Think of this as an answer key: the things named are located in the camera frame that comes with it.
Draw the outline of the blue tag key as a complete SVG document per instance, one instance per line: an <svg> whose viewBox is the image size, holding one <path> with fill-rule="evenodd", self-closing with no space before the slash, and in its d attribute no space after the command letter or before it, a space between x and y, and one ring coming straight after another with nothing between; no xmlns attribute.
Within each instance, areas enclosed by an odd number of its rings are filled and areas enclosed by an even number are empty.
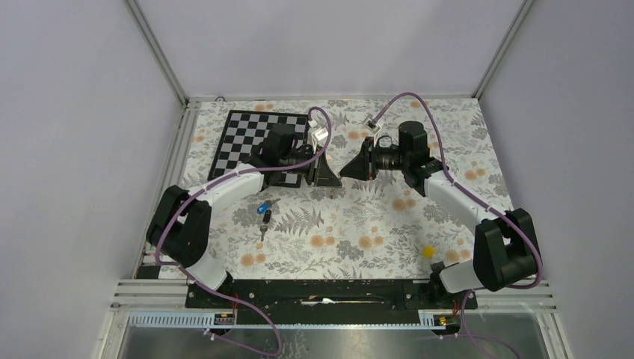
<svg viewBox="0 0 634 359"><path fill-rule="evenodd" d="M264 213L266 213L275 203L277 203L279 201L279 199L276 200L267 200L265 201L263 204L261 204L258 209L257 209L257 213L260 215L263 215Z"/></svg>

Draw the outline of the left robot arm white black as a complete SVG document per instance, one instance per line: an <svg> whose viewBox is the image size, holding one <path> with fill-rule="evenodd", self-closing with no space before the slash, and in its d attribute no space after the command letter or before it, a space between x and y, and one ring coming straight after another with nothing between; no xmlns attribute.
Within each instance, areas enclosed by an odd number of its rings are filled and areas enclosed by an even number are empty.
<svg viewBox="0 0 634 359"><path fill-rule="evenodd" d="M172 259L187 277L205 287L203 297L213 307L223 307L232 297L225 281L230 276L207 251L210 222L239 200L273 186L284 174L296 174L307 185L339 188L342 183L330 169L325 149L319 145L297 146L290 125L275 125L244 163L200 187L168 187L150 221L146 241L158 255Z"/></svg>

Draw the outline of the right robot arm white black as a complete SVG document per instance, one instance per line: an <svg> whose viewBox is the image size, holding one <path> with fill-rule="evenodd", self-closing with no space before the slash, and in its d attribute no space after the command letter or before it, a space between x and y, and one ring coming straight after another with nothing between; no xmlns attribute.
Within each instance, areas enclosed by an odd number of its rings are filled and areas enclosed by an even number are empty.
<svg viewBox="0 0 634 359"><path fill-rule="evenodd" d="M538 245L530 214L523 209L501 213L479 203L466 188L452 182L443 163L430 154L427 132L415 121L398 127L398 142L388 147L366 138L360 152L339 172L355 180L374 180L378 171L399 171L406 184L458 219L473 235L473 257L436 271L428 296L447 308L459 292L513 286L539 272Z"/></svg>

